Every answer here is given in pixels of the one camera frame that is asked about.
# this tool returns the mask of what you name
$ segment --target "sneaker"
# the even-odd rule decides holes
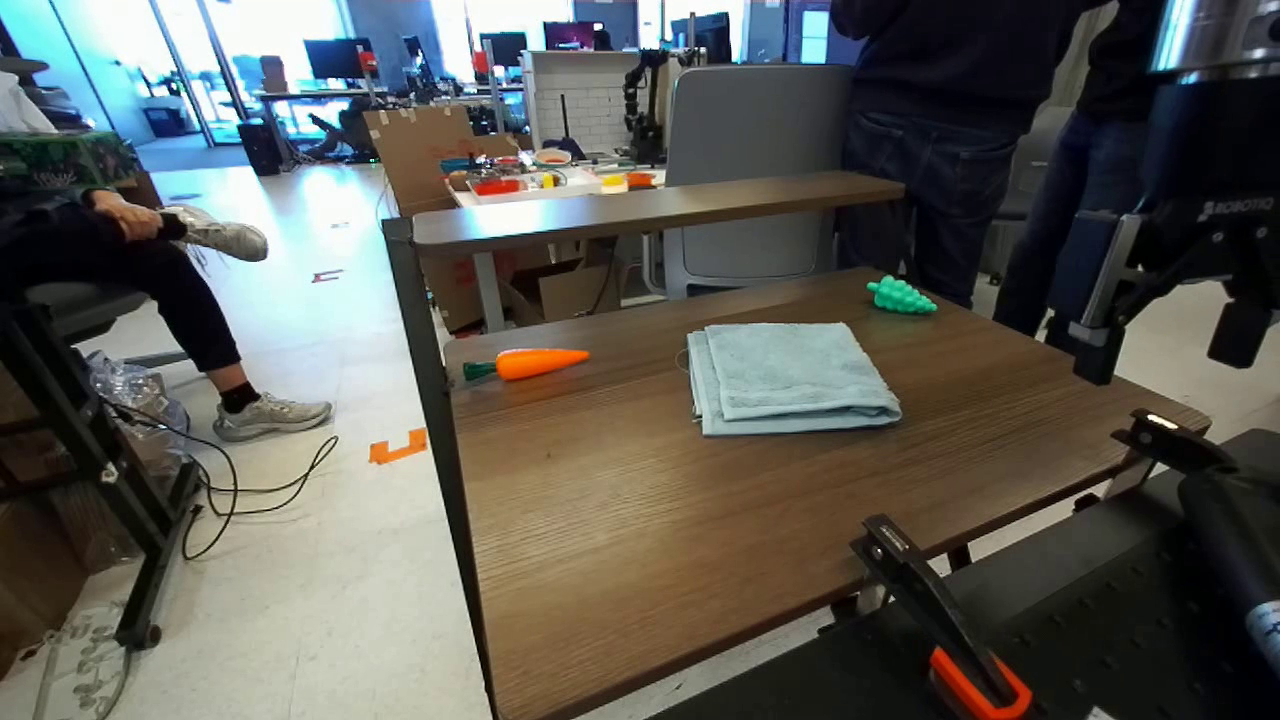
[[[333,405],[294,405],[281,395],[261,395],[245,410],[217,408],[213,430],[229,443],[269,434],[269,430],[302,430],[328,425]]]
[[[204,243],[239,259],[262,259],[269,237],[252,225],[213,219],[199,206],[168,206],[178,225],[188,225],[183,243]]]

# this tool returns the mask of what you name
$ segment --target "wooden table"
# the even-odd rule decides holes
[[[779,185],[754,187],[763,206],[787,206]],[[698,202],[656,197],[628,212],[611,201],[641,197],[587,201],[540,227],[502,214],[384,227],[499,717],[604,705],[844,597],[861,580],[847,538],[872,511],[945,552],[1117,472],[1123,446],[1108,430],[1134,408],[1205,428],[1205,414],[1123,381],[1083,385],[1060,351],[970,312],[880,314],[861,272],[461,339],[452,368],[515,345],[572,345],[595,360],[532,385],[446,375],[421,250],[735,212],[735,191],[718,185]],[[683,330],[710,320],[847,320],[908,419],[884,430],[705,439]]]
[[[502,301],[493,250],[511,243],[644,237],[656,227],[744,219],[840,202],[886,202],[905,187],[877,177],[816,171],[779,178],[683,185],[615,197],[544,197],[411,214],[411,238],[433,250],[471,250],[484,328],[502,328]]]

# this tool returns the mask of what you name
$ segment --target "folded towel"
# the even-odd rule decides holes
[[[686,330],[705,434],[827,430],[900,419],[847,322],[708,322]]]

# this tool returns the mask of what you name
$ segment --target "person in background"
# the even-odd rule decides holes
[[[900,272],[955,302],[970,283],[1026,130],[1076,19],[1104,0],[833,0],[861,41],[844,164],[900,178],[905,214],[844,212],[840,269]]]
[[[219,225],[194,206],[144,206],[119,191],[85,191],[20,206],[3,201],[0,301],[56,278],[119,283],[148,291],[176,345],[219,393],[213,430],[252,439],[269,430],[320,428],[333,405],[274,400],[252,389],[230,328],[178,243],[206,243],[239,259],[262,259],[269,238],[246,225]]]
[[[1091,283],[1062,276],[1060,255],[1108,238],[1121,212],[1140,202],[1160,16],[1162,0],[1121,0],[1111,22],[1087,45],[1087,78],[995,301],[995,320],[1025,336],[1039,330],[1053,283]],[[1053,312],[1044,339],[1071,351],[1066,322],[1071,314]]]

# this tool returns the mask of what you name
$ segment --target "tiled floor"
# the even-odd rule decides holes
[[[154,185],[176,202],[256,219],[272,230],[262,262],[213,250],[194,250],[194,262],[217,283],[261,389],[337,400],[333,428],[237,443],[239,481],[284,485],[302,472],[322,434],[340,434],[340,446],[288,511],[237,518],[213,556],[172,571],[159,604],[162,643],[141,653],[116,717],[489,717],[433,460],[368,465],[368,443],[396,443],[424,425],[381,248],[381,214],[392,212],[381,171],[299,167],[256,178],[246,167],[219,167],[159,171]],[[1208,364],[1215,309],[1213,283],[1157,302],[1133,328],[1121,373],[1205,408],[1215,419],[1213,434],[1280,428],[1275,336],[1251,373]],[[136,312],[101,346],[136,354],[172,346],[172,339],[154,312]],[[188,364],[162,375],[194,414],[194,430],[206,434],[213,389]],[[93,583],[81,606],[105,604],[110,587],[107,580]],[[810,637],[816,624],[822,616],[731,646],[591,717],[653,717]],[[0,708],[20,708],[24,689],[10,682],[0,682]]]

